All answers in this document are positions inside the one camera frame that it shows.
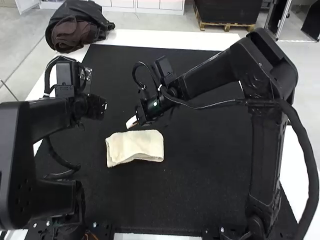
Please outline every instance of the white towel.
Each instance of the white towel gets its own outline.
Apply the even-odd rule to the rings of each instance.
[[[108,168],[134,159],[164,160],[164,137],[158,130],[116,132],[106,138],[105,143]]]

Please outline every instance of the brown cloth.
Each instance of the brown cloth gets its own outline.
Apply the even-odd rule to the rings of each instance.
[[[87,21],[77,21],[71,15],[60,20],[52,30],[51,40],[60,53],[71,53],[96,41],[99,29]]]

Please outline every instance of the black jacket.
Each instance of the black jacket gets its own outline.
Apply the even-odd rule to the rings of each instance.
[[[94,1],[66,0],[50,18],[49,25],[45,30],[45,39],[50,48],[55,49],[52,42],[52,30],[56,24],[67,17],[74,16],[77,21],[84,21],[97,26],[97,33],[93,43],[106,39],[106,32],[114,29],[116,25],[108,21],[102,15],[102,7]]]

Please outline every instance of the white cabinet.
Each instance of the white cabinet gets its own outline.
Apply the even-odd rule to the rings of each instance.
[[[182,0],[160,0],[160,9],[183,10],[183,4]]]
[[[160,9],[160,0],[136,0],[136,7],[142,9]]]
[[[112,7],[118,8],[134,8],[134,0],[111,0]]]
[[[111,0],[93,0],[102,7],[111,7]]]
[[[25,9],[32,7],[39,0],[15,0],[17,5]],[[128,12],[147,14],[172,14],[183,15],[185,10],[185,0],[94,0],[102,6],[102,11],[106,12]],[[53,2],[50,0],[40,1],[41,9],[57,9],[62,5],[62,1]]]
[[[23,14],[24,12],[38,5],[39,0],[15,0],[15,3],[19,13]]]

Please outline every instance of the wooden pallet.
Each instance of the wooden pallet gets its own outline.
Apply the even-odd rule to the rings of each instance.
[[[205,30],[205,26],[224,26],[224,31],[229,32],[230,27],[246,27],[248,32],[252,32],[255,29],[255,24],[240,24],[240,23],[213,23],[213,22],[204,22],[201,20],[200,14],[198,12],[197,6],[193,4],[193,9],[195,12],[195,17],[198,21],[199,28],[201,31]]]

